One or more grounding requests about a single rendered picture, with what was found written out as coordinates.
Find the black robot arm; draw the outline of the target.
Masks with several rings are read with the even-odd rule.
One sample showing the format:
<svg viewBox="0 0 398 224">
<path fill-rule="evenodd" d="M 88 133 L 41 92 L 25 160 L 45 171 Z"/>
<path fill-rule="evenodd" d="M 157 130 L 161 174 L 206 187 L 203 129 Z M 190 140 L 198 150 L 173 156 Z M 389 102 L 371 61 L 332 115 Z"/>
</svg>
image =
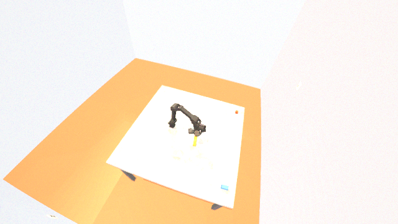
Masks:
<svg viewBox="0 0 398 224">
<path fill-rule="evenodd" d="M 206 129 L 206 126 L 204 124 L 201 124 L 201 119 L 197 117 L 196 115 L 191 114 L 188 110 L 186 110 L 182 105 L 178 103 L 174 103 L 171 107 L 170 110 L 172 111 L 171 119 L 168 122 L 170 128 L 175 127 L 175 123 L 177 122 L 176 117 L 176 111 L 181 111 L 184 115 L 186 115 L 191 123 L 193 124 L 193 127 L 197 130 L 194 130 L 195 137 L 201 136 L 201 131 L 204 131 Z M 199 122 L 198 122 L 199 121 Z M 200 129 L 200 130 L 199 130 Z"/>
</svg>

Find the light blue rectangular block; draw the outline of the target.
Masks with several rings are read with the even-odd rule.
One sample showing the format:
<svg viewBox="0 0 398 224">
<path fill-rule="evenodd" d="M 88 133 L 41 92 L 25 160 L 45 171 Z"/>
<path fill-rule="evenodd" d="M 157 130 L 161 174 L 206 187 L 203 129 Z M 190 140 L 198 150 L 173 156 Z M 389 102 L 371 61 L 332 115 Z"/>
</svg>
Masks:
<svg viewBox="0 0 398 224">
<path fill-rule="evenodd" d="M 227 186 L 227 185 L 221 184 L 221 189 L 223 189 L 223 190 L 228 190 L 228 187 L 229 186 Z"/>
</svg>

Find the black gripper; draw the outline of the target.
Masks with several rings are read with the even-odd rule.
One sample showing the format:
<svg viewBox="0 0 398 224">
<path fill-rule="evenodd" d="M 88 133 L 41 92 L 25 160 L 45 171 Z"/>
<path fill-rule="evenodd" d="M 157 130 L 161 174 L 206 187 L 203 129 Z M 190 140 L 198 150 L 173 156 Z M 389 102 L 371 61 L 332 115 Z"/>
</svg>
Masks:
<svg viewBox="0 0 398 224">
<path fill-rule="evenodd" d="M 197 129 L 198 129 L 198 128 L 197 128 Z M 194 133 L 194 130 L 197 130 L 197 129 L 195 129 L 195 128 L 194 128 L 194 129 L 189 128 L 189 129 L 188 129 L 188 133 L 189 133 L 189 134 L 195 134 L 195 133 Z M 199 130 L 200 130 L 200 129 L 199 129 Z M 200 131 L 201 131 L 201 133 L 204 133 L 204 132 L 206 132 L 206 129 L 205 129 L 204 131 L 202 131 L 202 130 L 200 130 Z"/>
</svg>

